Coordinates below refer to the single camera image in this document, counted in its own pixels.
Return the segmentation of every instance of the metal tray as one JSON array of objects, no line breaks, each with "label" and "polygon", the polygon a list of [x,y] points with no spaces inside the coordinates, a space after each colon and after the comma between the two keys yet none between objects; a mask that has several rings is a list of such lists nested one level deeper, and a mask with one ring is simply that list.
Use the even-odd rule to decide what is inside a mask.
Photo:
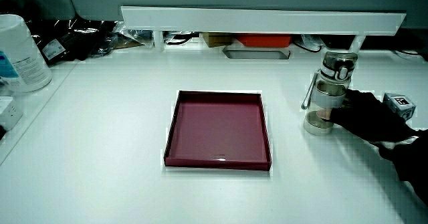
[{"label": "metal tray", "polygon": [[261,94],[180,91],[165,166],[270,170]]}]

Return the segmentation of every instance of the small white cube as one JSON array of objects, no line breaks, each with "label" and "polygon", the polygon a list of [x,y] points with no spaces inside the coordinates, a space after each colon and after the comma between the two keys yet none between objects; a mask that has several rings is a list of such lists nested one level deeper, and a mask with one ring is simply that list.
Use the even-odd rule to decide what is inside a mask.
[{"label": "small white cube", "polygon": [[0,96],[0,125],[9,131],[15,127],[23,112],[11,96]]},{"label": "small white cube", "polygon": [[416,105],[402,94],[385,93],[383,96],[383,103],[406,121],[412,118],[416,109]]}]

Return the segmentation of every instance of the metal handle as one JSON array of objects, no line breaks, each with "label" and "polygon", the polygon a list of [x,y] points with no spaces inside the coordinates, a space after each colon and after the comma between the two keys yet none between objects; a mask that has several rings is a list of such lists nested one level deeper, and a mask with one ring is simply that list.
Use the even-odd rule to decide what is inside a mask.
[{"label": "metal handle", "polygon": [[305,98],[303,100],[303,103],[300,106],[301,109],[303,109],[303,110],[307,110],[308,109],[308,105],[309,105],[309,101],[310,101],[310,95],[312,94],[312,90],[314,89],[315,80],[316,80],[316,77],[318,76],[318,72],[319,71],[320,70],[318,70],[317,72],[315,72],[314,77],[312,78],[312,81],[310,82],[309,89],[306,92],[306,96],[305,96]]}]

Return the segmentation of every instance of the metal lid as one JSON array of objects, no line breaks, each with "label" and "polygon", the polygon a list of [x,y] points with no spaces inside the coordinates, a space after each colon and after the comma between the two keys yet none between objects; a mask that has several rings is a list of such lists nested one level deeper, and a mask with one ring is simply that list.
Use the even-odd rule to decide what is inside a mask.
[{"label": "metal lid", "polygon": [[344,81],[352,75],[357,59],[356,53],[334,53],[328,51],[322,62],[321,73],[331,80]]}]

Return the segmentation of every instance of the square tray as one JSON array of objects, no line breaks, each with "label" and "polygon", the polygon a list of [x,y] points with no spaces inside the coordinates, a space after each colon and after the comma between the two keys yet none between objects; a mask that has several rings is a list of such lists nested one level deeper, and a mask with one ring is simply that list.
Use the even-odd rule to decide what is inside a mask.
[{"label": "square tray", "polygon": [[180,91],[165,166],[268,171],[260,94]]}]

